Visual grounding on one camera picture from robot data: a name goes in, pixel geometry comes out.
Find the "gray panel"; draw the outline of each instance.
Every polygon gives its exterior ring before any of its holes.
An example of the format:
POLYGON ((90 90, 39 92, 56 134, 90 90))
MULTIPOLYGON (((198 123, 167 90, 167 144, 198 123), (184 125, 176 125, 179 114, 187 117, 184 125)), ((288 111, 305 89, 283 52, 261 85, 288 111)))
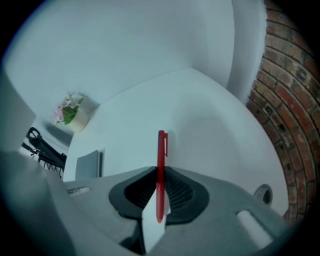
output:
POLYGON ((2 64, 0 66, 0 150, 17 151, 36 119, 9 80, 2 64))
POLYGON ((56 172, 44 170, 18 153, 0 151, 0 163, 0 188, 6 206, 46 255, 136 255, 92 224, 56 172))
POLYGON ((242 210, 250 211, 274 238, 287 229, 278 214, 242 188, 192 171, 174 169, 207 189, 209 205, 194 221, 167 226, 165 235, 149 255, 224 256, 257 252, 236 218, 242 210))
POLYGON ((91 223, 115 243, 120 243, 130 237, 137 221, 123 218, 109 201, 109 192, 116 184, 138 175, 150 167, 120 173, 117 175, 91 179, 87 181, 70 181, 64 185, 67 190, 81 187, 90 188, 89 192, 73 196, 77 208, 91 223))
POLYGON ((76 161, 75 180, 86 181, 97 178, 98 173, 98 150, 81 156, 76 161))

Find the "green leaves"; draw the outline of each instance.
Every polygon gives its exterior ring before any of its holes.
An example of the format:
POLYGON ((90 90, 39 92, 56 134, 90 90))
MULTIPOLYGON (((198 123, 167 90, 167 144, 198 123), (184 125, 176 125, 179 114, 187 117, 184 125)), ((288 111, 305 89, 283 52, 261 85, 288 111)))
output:
POLYGON ((75 115, 78 112, 78 106, 71 108, 69 106, 66 106, 64 108, 62 108, 62 113, 64 116, 63 122, 65 125, 68 125, 71 123, 71 121, 74 119, 75 115))

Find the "pink flower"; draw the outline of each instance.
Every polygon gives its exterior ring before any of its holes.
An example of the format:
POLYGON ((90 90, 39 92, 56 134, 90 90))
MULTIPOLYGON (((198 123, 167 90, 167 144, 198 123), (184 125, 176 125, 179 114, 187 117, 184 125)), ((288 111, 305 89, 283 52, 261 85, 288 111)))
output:
POLYGON ((55 123, 62 122, 64 120, 64 114, 59 106, 56 108, 56 112, 53 113, 53 118, 55 123))
POLYGON ((72 96, 75 94, 74 91, 69 91, 67 92, 68 98, 72 98, 72 96))
POLYGON ((70 108, 74 109, 75 106, 80 106, 80 104, 78 103, 77 99, 72 99, 69 106, 70 108))
POLYGON ((67 100, 67 98, 64 98, 64 100, 60 103, 60 105, 58 106, 60 109, 63 109, 65 107, 69 107, 71 101, 67 100))

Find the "flower pot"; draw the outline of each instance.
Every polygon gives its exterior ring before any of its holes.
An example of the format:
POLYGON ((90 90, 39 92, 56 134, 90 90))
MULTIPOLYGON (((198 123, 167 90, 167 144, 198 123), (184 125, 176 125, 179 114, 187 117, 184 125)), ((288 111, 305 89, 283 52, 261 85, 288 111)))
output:
POLYGON ((78 111, 68 126, 75 133, 80 133, 86 127, 88 121, 89 116, 85 112, 78 111))

